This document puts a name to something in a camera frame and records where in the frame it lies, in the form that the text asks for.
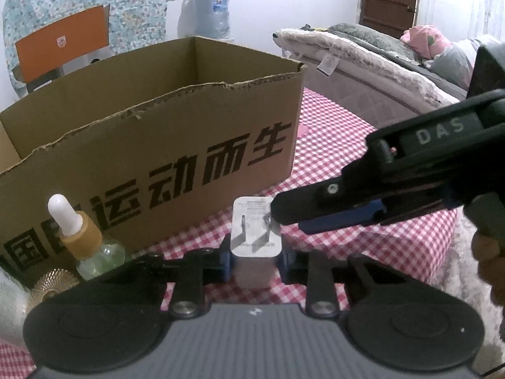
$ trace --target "metal screw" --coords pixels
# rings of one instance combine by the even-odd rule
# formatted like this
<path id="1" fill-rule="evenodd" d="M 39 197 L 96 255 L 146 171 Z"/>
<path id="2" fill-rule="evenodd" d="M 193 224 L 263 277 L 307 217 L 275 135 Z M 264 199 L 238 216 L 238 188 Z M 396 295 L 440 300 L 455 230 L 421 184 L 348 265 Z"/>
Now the metal screw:
<path id="1" fill-rule="evenodd" d="M 331 195 L 334 195 L 338 192 L 338 185 L 337 184 L 330 184 L 328 185 L 328 193 Z"/>
<path id="2" fill-rule="evenodd" d="M 191 315 L 196 312 L 198 306 L 195 303 L 190 301 L 179 301 L 173 307 L 172 310 L 179 315 Z"/>
<path id="3" fill-rule="evenodd" d="M 312 311 L 317 315 L 325 315 L 325 316 L 332 315 L 337 310 L 335 305 L 328 301 L 318 301 L 312 304 L 311 308 Z"/>

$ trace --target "table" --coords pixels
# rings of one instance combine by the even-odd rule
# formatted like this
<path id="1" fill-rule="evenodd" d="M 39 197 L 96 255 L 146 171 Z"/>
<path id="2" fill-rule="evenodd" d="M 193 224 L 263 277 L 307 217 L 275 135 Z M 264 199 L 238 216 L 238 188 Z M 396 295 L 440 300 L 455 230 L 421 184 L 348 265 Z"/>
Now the table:
<path id="1" fill-rule="evenodd" d="M 308 129 L 297 139 L 291 176 L 261 195 L 275 195 L 297 186 L 339 175 L 340 170 L 366 150 L 364 139 L 374 128 L 328 98 L 304 90 L 300 123 Z M 305 235 L 296 225 L 283 227 L 283 233 L 296 249 L 320 249 L 335 258 L 363 253 L 391 265 L 419 280 L 430 283 L 445 259 L 455 226 L 455 211 L 440 211 L 388 226 L 354 226 L 334 232 Z M 163 253 L 167 259 L 180 258 L 195 248 L 218 247 L 230 230 L 231 208 L 140 252 Z M 162 307 L 170 302 L 168 287 Z M 337 285 L 340 306 L 348 306 L 343 286 Z M 251 304 L 305 303 L 305 287 L 284 285 L 279 276 L 269 289 L 243 290 L 235 283 L 209 285 L 206 297 L 213 302 Z M 18 379 L 33 370 L 30 356 L 0 345 L 0 377 Z"/>

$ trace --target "dropper bottle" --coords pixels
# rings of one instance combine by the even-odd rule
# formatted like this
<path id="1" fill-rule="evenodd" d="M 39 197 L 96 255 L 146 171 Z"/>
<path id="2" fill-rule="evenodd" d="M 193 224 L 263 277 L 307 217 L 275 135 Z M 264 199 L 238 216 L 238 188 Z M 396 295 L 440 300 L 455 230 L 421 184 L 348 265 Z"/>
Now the dropper bottle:
<path id="1" fill-rule="evenodd" d="M 129 260 L 117 240 L 104 238 L 90 217 L 83 211 L 75 211 L 63 195 L 53 195 L 47 209 L 60 226 L 59 237 L 77 259 L 77 272 L 85 280 L 102 275 Z"/>

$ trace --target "hand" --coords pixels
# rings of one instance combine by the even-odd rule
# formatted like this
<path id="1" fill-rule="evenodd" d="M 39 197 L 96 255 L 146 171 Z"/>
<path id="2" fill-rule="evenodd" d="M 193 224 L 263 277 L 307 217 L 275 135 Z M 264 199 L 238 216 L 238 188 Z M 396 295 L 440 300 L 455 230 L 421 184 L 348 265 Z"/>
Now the hand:
<path id="1" fill-rule="evenodd" d="M 479 262 L 479 277 L 491 285 L 491 301 L 505 306 L 505 257 L 500 257 L 498 241 L 476 232 L 472 255 Z"/>

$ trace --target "circular black pad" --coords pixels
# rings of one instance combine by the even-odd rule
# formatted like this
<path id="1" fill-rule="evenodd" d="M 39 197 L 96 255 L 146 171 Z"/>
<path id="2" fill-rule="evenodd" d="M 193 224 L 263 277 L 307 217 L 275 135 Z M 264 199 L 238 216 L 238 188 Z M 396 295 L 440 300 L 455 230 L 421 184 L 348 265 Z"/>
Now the circular black pad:
<path id="1" fill-rule="evenodd" d="M 63 293 L 28 314 L 23 335 L 35 364 L 67 373 L 105 372 L 137 360 L 158 341 L 160 310 L 141 292 L 100 286 L 93 293 L 97 300 L 87 296 L 87 304 L 65 303 Z"/>
<path id="2" fill-rule="evenodd" d="M 399 370 L 434 372 L 471 361 L 484 338 L 482 320 L 466 303 L 431 290 L 382 286 L 352 308 L 350 336 Z"/>

